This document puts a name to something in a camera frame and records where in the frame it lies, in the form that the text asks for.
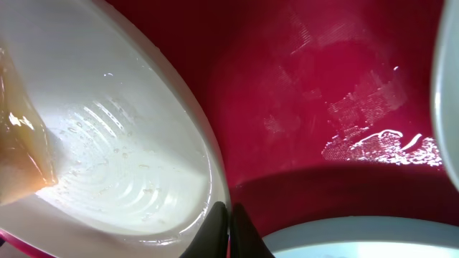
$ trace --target white bowl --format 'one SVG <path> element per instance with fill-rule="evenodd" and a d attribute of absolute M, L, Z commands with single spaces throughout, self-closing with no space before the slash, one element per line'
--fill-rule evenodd
<path fill-rule="evenodd" d="M 459 227 L 419 219 L 350 216 L 282 229 L 263 240 L 277 258 L 458 258 Z"/>
<path fill-rule="evenodd" d="M 435 46 L 431 92 L 432 123 L 440 154 L 459 188 L 459 1 L 443 7 Z"/>
<path fill-rule="evenodd" d="M 57 257 L 177 257 L 209 207 L 229 203 L 202 109 L 111 6 L 0 0 L 0 37 L 59 179 L 1 207 L 0 229 Z"/>

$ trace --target black object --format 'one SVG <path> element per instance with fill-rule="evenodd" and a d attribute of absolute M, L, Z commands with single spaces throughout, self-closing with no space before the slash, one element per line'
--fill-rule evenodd
<path fill-rule="evenodd" d="M 228 245 L 228 210 L 216 202 L 181 258 L 225 258 Z M 233 207 L 230 224 L 231 258 L 274 258 L 241 204 Z"/>

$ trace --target red surface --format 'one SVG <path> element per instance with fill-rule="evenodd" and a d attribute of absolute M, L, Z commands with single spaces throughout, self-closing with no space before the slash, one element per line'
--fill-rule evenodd
<path fill-rule="evenodd" d="M 108 2 L 195 94 L 262 235 L 349 215 L 459 225 L 429 116 L 441 1 Z"/>
<path fill-rule="evenodd" d="M 22 242 L 21 240 L 15 238 L 14 236 L 7 234 L 0 230 L 0 237 L 10 243 L 12 246 L 21 250 L 23 253 L 29 255 L 30 257 L 39 257 L 39 258 L 52 258 L 53 256 L 45 254 L 34 247 L 29 246 L 28 244 Z"/>

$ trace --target scratched red plastic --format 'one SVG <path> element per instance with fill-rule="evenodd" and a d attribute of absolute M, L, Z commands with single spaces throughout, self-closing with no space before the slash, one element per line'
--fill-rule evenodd
<path fill-rule="evenodd" d="M 379 215 L 459 225 L 430 124 L 436 0 L 109 0 L 177 69 L 262 235 Z"/>

